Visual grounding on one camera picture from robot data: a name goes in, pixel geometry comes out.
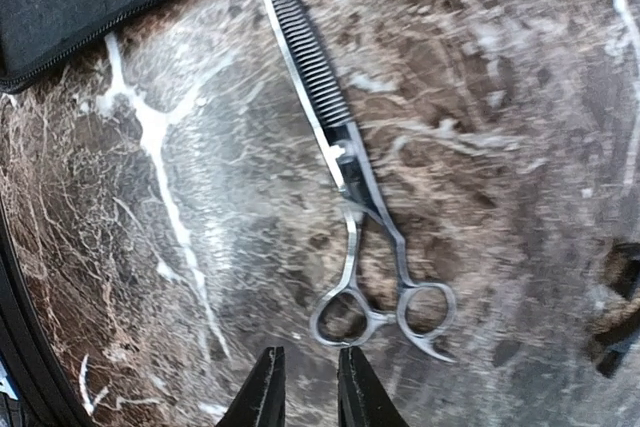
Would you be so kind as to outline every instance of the blade teeth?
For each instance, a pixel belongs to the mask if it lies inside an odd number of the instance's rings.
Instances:
[[[348,122],[351,120],[349,107],[301,2],[271,1],[318,118],[325,127],[337,127]]]

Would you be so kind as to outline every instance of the scissors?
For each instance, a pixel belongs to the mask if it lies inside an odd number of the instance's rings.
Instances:
[[[380,327],[397,323],[403,334],[424,353],[437,359],[453,359],[437,352],[434,340],[453,323],[456,299],[451,287],[442,282],[415,282],[407,266],[406,240],[394,224],[376,182],[358,126],[349,112],[329,56],[320,35],[301,0],[264,0],[269,21],[291,75],[300,103],[311,124],[316,141],[333,180],[347,201],[347,256],[338,285],[318,302],[310,318],[312,335],[320,343],[335,347],[365,343]],[[357,283],[357,261],[365,217],[385,231],[394,254],[398,306],[395,312],[374,309]],[[407,321],[411,299],[423,291],[439,290],[447,302],[447,313],[428,333],[414,331]],[[338,296],[350,295],[364,313],[367,325],[353,339],[332,339],[320,329],[325,309]]]

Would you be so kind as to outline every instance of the white marble vein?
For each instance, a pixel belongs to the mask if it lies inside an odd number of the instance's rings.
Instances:
[[[150,404],[160,404],[162,403],[162,399],[158,397],[150,397],[148,399],[127,399],[125,397],[117,397],[116,398],[116,406],[115,410],[122,410],[123,405],[150,405]]]
[[[456,130],[458,121],[452,118],[442,119],[437,128],[425,124],[419,119],[403,121],[374,120],[363,122],[363,129],[378,129],[392,125],[406,132],[392,146],[392,154],[400,151],[409,140],[432,139],[452,150],[470,156],[496,155],[501,152],[517,150],[523,140],[519,136],[505,135],[499,130],[486,133],[460,133]]]
[[[629,139],[623,180],[623,185],[628,189],[634,183],[638,148],[640,147],[640,29],[629,7],[629,0],[613,0],[613,8],[629,33],[637,69],[637,77],[633,85],[636,98],[636,118],[633,124],[633,131],[631,132],[631,139]]]
[[[84,410],[87,411],[87,414],[91,416],[95,412],[96,407],[109,393],[109,388],[107,386],[104,386],[100,390],[100,392],[98,392],[96,398],[91,400],[91,396],[89,395],[89,387],[87,386],[88,363],[89,355],[87,354],[84,356],[84,359],[82,359],[82,364],[80,365],[80,375],[78,376],[78,382],[80,384],[82,406],[84,407]]]
[[[363,73],[352,75],[349,80],[349,85],[372,94],[394,92],[398,90],[397,84],[393,81],[383,82],[382,80],[372,79],[367,74]]]
[[[207,404],[200,402],[198,404],[198,408],[205,414],[210,415],[215,423],[220,422],[222,417],[224,417],[224,414],[227,412],[227,408],[219,404]]]
[[[18,107],[18,98],[15,95],[2,94],[2,98],[8,99],[14,109]]]
[[[193,250],[191,233],[182,222],[180,218],[180,210],[173,198],[173,195],[171,194],[171,190],[169,189],[169,177],[162,158],[162,146],[169,127],[179,124],[185,117],[194,111],[200,95],[200,89],[204,83],[218,72],[230,66],[233,62],[233,55],[227,54],[223,56],[214,70],[208,72],[196,81],[175,109],[171,112],[164,113],[150,107],[145,102],[144,97],[136,92],[134,87],[126,84],[124,80],[122,56],[120,54],[116,36],[114,34],[109,34],[105,38],[105,42],[107,44],[109,61],[111,63],[112,81],[107,92],[96,100],[96,105],[102,114],[113,115],[113,101],[116,96],[123,95],[129,100],[131,106],[135,110],[136,117],[142,126],[140,146],[145,150],[155,166],[160,196],[162,197],[162,201],[167,209],[171,226],[176,235],[176,239],[182,248],[187,266],[193,276],[193,287],[205,310],[211,332],[218,339],[225,355],[228,358],[231,358],[228,342],[222,333],[218,320],[211,308],[211,305],[209,304],[206,289],[206,276],[204,272],[200,270],[198,259]],[[161,264],[158,264],[158,272],[165,278],[167,278],[165,275],[167,269],[168,266],[166,266],[165,269]]]

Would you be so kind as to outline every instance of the brown marble countertop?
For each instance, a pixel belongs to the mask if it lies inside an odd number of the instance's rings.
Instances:
[[[638,352],[606,380],[585,349],[622,305],[607,253],[640,240],[640,0],[305,2],[413,275],[459,302],[454,365],[395,327],[365,345],[402,415],[638,425]],[[262,0],[174,0],[2,96],[0,125],[19,260],[99,425],[212,425],[269,345],[288,425],[336,425],[337,352],[307,322],[342,268],[340,198]],[[363,252],[392,308],[375,229]]]

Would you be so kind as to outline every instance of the serrated blade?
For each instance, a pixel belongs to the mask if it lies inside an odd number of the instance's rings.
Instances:
[[[295,57],[293,56],[293,52],[289,48],[289,44],[287,42],[285,34],[282,28],[280,27],[280,21],[278,20],[278,15],[275,9],[275,5],[272,0],[264,0],[264,3],[267,9],[267,15],[269,16],[271,27],[273,28],[273,33],[276,36],[278,45],[280,46],[280,50],[282,52],[282,56],[284,57],[284,61],[287,64],[287,69],[289,70],[289,74],[291,74],[291,79],[293,80],[293,85],[298,94],[298,98],[300,99],[300,103],[302,104],[302,108],[304,109],[304,112],[307,115],[309,124],[311,124],[313,135],[315,136],[316,141],[318,142],[320,151],[324,156],[324,160],[327,163],[327,167],[329,167],[329,171],[331,172],[331,176],[333,177],[333,180],[336,183],[336,187],[338,187],[338,191],[342,192],[345,188],[344,176],[342,175],[342,171],[338,166],[338,162],[336,160],[337,157],[333,155],[332,148],[329,145],[329,141],[327,140],[327,136],[325,135],[325,132],[324,132],[323,124],[321,123],[320,119],[316,115],[313,100],[311,99],[311,96],[307,92],[307,87],[302,78],[300,69],[296,64],[296,60],[295,60]]]
[[[322,127],[339,127],[351,121],[329,57],[302,1],[265,0],[265,3],[276,36],[280,33],[284,38],[280,48],[285,57],[291,57]]]

